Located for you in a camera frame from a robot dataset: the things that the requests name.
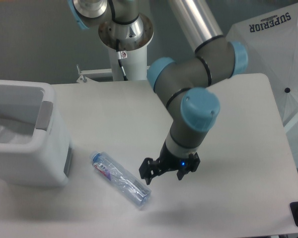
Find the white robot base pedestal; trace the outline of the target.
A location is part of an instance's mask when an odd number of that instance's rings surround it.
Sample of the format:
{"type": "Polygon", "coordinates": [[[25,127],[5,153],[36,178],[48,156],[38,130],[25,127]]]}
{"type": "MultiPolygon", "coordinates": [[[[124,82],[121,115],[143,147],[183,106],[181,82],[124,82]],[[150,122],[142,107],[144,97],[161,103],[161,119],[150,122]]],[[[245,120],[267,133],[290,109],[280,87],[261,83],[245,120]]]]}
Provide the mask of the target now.
{"type": "Polygon", "coordinates": [[[110,68],[96,70],[78,69],[78,83],[91,78],[111,76],[113,81],[138,81],[147,79],[147,47],[154,30],[150,19],[140,13],[134,22],[120,25],[107,21],[99,25],[98,35],[109,54],[110,68]]]}

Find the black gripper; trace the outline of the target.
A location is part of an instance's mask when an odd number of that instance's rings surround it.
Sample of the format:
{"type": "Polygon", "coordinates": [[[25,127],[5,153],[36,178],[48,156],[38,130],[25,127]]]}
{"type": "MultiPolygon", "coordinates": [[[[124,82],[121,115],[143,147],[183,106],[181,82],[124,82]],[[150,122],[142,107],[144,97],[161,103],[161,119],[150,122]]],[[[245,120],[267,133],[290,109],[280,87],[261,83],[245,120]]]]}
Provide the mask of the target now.
{"type": "Polygon", "coordinates": [[[144,179],[146,184],[150,185],[154,177],[170,171],[178,171],[177,178],[182,180],[189,172],[195,172],[199,164],[200,158],[198,153],[177,157],[168,150],[166,143],[164,143],[159,158],[156,160],[145,158],[139,168],[139,173],[141,179],[144,179]]]}

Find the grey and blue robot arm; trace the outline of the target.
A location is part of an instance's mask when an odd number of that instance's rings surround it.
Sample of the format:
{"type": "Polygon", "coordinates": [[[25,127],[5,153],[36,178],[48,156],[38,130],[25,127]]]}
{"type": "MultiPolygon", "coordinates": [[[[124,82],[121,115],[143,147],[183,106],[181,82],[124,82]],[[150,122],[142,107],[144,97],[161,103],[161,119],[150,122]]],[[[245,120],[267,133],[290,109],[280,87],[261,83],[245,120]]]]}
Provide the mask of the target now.
{"type": "Polygon", "coordinates": [[[205,1],[171,0],[194,57],[183,63],[159,58],[148,65],[153,25],[140,13],[139,1],[71,0],[68,5],[81,29],[98,27],[113,80],[146,79],[173,119],[159,157],[142,162],[141,178],[150,184],[166,172],[176,171],[178,179],[195,172],[200,163],[197,149],[220,111],[219,100],[208,87],[246,70],[245,46],[225,39],[205,1]]]}

